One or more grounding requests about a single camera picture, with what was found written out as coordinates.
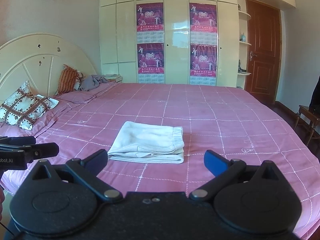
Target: white towel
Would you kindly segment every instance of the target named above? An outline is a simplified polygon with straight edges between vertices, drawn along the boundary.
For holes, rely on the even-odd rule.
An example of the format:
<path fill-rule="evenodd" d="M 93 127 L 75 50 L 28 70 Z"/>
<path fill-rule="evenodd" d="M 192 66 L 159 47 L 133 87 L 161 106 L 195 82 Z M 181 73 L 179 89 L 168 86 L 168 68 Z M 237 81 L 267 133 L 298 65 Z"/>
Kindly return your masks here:
<path fill-rule="evenodd" d="M 137 163 L 183 163 L 182 127 L 125 122 L 111 149 L 111 160 Z"/>

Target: cable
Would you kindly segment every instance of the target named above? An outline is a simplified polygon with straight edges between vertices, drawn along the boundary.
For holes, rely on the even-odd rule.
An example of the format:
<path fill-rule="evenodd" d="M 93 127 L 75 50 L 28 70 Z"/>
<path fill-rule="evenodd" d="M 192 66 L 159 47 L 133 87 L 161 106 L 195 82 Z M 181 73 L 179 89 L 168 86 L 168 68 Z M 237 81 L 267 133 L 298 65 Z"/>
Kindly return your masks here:
<path fill-rule="evenodd" d="M 14 234 L 4 225 L 4 224 L 2 224 L 1 222 L 0 222 L 0 224 L 1 224 L 1 226 L 3 226 L 11 235 L 13 235 L 14 236 Z"/>

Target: wooden door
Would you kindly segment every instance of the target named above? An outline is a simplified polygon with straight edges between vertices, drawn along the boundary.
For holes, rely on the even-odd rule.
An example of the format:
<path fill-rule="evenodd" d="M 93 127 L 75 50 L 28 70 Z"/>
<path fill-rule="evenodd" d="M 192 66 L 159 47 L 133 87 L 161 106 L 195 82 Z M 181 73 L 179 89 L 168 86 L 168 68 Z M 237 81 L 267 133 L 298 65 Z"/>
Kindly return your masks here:
<path fill-rule="evenodd" d="M 245 90 L 263 104 L 274 104 L 281 55 L 280 11 L 247 0 L 248 72 Z"/>

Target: door handle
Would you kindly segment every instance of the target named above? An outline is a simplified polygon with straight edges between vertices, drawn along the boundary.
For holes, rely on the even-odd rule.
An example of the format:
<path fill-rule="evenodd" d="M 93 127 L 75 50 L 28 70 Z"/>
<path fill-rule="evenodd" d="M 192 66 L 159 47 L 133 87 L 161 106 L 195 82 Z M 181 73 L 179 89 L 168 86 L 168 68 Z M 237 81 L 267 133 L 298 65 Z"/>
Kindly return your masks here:
<path fill-rule="evenodd" d="M 253 51 L 250 51 L 250 61 L 252 61 L 253 56 L 257 57 L 258 55 L 254 54 Z"/>

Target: patterned pillowcase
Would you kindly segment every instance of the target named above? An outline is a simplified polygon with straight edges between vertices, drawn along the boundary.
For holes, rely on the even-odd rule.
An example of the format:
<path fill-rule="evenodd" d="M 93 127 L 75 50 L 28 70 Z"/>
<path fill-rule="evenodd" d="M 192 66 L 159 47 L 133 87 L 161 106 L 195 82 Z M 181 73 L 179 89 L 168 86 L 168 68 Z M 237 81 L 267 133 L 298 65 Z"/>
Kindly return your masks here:
<path fill-rule="evenodd" d="M 0 119 L 22 129 L 31 130 L 36 119 L 58 103 L 58 100 L 52 98 L 34 96 L 29 82 L 26 81 L 0 106 Z"/>
<path fill-rule="evenodd" d="M 64 70 L 59 78 L 58 95 L 74 91 L 77 77 L 78 72 L 75 69 L 64 65 Z"/>

